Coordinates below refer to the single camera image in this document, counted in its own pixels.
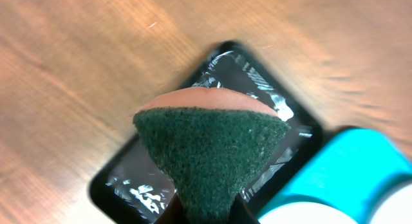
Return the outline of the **green and pink sponge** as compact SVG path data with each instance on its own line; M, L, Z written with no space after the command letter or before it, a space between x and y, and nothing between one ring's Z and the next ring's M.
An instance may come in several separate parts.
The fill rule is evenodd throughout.
M133 122L152 161L172 179L190 223L228 222L236 195L290 129L264 103L224 88L161 95Z

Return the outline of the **light blue plate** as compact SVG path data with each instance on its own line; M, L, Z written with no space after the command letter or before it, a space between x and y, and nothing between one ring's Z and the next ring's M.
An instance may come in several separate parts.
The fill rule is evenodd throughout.
M347 214L314 202L293 202L270 210L258 219L260 224L357 224Z

